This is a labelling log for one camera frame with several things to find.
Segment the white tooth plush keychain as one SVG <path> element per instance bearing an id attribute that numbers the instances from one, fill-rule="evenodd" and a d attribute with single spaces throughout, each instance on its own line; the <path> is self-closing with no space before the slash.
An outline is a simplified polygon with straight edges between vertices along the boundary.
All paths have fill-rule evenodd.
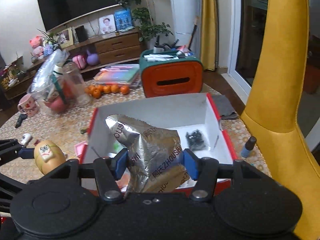
<path id="1" fill-rule="evenodd" d="M 24 135 L 22 135 L 22 139 L 20 144 L 23 145 L 24 147 L 26 147 L 29 142 L 31 142 L 31 140 L 33 139 L 32 135 L 29 133 L 24 133 Z"/>

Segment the yellow squishy head toy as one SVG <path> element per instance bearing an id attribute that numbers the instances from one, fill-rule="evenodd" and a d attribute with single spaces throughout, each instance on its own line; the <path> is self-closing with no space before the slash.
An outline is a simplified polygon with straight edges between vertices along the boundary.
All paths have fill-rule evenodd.
<path id="1" fill-rule="evenodd" d="M 36 166 L 43 175 L 66 162 L 65 154 L 57 144 L 50 140 L 43 140 L 36 145 L 34 159 Z"/>

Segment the silver foil snack bag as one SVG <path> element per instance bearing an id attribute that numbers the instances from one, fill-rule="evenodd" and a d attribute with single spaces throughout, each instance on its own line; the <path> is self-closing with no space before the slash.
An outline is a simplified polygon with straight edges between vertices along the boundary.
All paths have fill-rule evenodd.
<path id="1" fill-rule="evenodd" d="M 121 114 L 109 115 L 105 121 L 111 134 L 128 150 L 127 193 L 171 192 L 190 179 L 182 165 L 183 148 L 176 130 Z"/>

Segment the pink sticky note pad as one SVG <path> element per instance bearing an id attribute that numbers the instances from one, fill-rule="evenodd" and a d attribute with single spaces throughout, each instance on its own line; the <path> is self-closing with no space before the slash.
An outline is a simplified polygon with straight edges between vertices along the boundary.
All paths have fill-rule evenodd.
<path id="1" fill-rule="evenodd" d="M 88 146 L 88 144 L 86 141 L 82 141 L 82 142 L 77 143 L 74 146 L 75 155 L 77 157 L 81 157 L 82 154 L 86 151 L 87 146 Z"/>

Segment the black hair clip bag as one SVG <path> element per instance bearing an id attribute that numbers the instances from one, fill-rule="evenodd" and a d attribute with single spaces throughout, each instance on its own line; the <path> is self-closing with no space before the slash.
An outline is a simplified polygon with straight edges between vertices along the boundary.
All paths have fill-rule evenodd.
<path id="1" fill-rule="evenodd" d="M 206 149 L 207 145 L 200 130 L 197 129 L 191 133 L 187 132 L 185 138 L 187 140 L 188 148 L 191 151 L 201 151 Z"/>

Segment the small dark glass bottle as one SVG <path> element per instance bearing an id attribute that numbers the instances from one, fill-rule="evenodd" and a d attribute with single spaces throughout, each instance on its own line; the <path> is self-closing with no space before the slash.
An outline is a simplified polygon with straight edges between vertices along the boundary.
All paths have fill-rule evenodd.
<path id="1" fill-rule="evenodd" d="M 254 136 L 251 136 L 251 137 L 246 141 L 246 143 L 244 144 L 244 146 L 243 146 L 243 148 L 242 148 L 242 150 L 241 150 L 241 156 L 242 156 L 243 158 L 247 158 L 247 157 L 250 155 L 250 153 L 252 152 L 252 150 L 253 150 L 256 142 L 257 142 L 257 139 L 256 139 L 256 137 L 254 137 Z"/>

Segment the orange mandarin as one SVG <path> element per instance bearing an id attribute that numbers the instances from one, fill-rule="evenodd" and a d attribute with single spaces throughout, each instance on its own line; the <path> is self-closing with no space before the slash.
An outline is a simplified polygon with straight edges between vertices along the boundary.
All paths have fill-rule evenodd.
<path id="1" fill-rule="evenodd" d="M 123 95 L 129 94 L 129 92 L 130 92 L 129 86 L 121 86 L 121 87 L 120 87 L 120 92 L 121 92 L 121 94 L 123 94 Z"/>

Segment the clear fruit bowl with apples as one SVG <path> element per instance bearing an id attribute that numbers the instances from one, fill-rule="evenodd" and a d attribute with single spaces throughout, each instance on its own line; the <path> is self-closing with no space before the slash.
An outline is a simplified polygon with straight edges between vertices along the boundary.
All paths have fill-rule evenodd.
<path id="1" fill-rule="evenodd" d="M 27 94 L 48 115 L 61 114 L 75 103 L 75 95 L 63 69 L 68 58 L 68 51 L 54 51 L 39 68 L 27 89 Z"/>

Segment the stack of colourful books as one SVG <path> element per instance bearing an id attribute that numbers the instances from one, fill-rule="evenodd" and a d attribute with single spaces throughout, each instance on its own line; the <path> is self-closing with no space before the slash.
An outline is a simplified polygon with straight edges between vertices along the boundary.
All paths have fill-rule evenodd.
<path id="1" fill-rule="evenodd" d="M 139 64 L 116 64 L 101 68 L 93 80 L 99 85 L 126 85 L 137 88 L 141 83 Z"/>

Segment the yellow chair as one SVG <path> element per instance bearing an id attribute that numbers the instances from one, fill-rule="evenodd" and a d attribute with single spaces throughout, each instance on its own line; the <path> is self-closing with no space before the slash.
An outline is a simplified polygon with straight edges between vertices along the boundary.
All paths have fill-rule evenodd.
<path id="1" fill-rule="evenodd" d="M 309 42 L 309 0 L 268 0 L 263 46 L 241 119 L 273 179 L 302 201 L 295 228 L 319 239 L 319 165 L 298 126 Z"/>

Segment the orange green storage stool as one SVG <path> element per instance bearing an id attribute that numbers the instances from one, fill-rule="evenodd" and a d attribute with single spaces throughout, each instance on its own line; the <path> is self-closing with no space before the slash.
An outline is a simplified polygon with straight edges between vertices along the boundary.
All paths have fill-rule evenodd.
<path id="1" fill-rule="evenodd" d="M 140 55 L 139 68 L 146 98 L 202 90 L 203 65 L 194 56 L 178 57 L 175 50 L 158 54 L 145 50 Z"/>

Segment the purple gourd vase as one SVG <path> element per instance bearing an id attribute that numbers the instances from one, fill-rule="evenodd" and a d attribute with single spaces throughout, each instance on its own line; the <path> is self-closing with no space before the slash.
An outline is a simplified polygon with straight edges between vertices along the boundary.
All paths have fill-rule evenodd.
<path id="1" fill-rule="evenodd" d="M 89 49 L 87 49 L 86 52 L 87 52 L 87 64 L 88 65 L 96 66 L 100 63 L 99 56 L 97 53 L 93 53 Z"/>

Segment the pink pig plush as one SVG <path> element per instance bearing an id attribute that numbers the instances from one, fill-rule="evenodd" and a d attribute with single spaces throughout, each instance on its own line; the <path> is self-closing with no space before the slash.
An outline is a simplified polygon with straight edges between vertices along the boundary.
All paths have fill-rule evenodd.
<path id="1" fill-rule="evenodd" d="M 37 57 L 38 60 L 42 59 L 44 57 L 43 38 L 40 35 L 37 35 L 29 40 L 29 44 L 33 49 L 32 51 L 33 57 Z"/>

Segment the framed portrait photo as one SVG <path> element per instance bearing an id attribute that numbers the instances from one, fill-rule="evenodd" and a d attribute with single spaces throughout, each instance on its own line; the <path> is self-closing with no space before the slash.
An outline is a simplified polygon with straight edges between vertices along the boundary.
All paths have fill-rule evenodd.
<path id="1" fill-rule="evenodd" d="M 114 15 L 107 15 L 99 18 L 99 33 L 104 35 L 116 31 Z"/>

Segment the green potted plant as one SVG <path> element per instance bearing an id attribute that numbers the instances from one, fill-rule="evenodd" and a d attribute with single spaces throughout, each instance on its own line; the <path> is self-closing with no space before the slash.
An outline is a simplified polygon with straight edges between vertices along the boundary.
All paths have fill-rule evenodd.
<path id="1" fill-rule="evenodd" d="M 150 41 L 159 35 L 164 35 L 166 37 L 173 35 L 172 31 L 170 30 L 171 26 L 169 24 L 164 22 L 160 24 L 154 23 L 148 1 L 146 1 L 147 7 L 141 7 L 142 0 L 117 0 L 117 2 L 124 8 L 129 8 L 132 5 L 136 6 L 131 10 L 131 15 L 132 20 L 138 23 L 141 41 Z"/>

